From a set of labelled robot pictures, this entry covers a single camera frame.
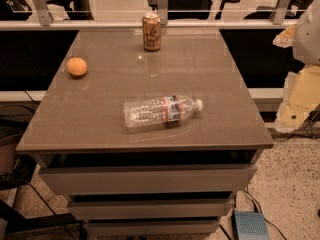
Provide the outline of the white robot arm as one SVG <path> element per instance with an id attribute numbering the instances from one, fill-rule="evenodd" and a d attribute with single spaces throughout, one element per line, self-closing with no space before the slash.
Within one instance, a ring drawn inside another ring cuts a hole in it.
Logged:
<path id="1" fill-rule="evenodd" d="M 314 0 L 292 24 L 278 34 L 272 43 L 281 48 L 291 47 L 296 60 L 304 64 L 320 64 L 320 0 Z"/>

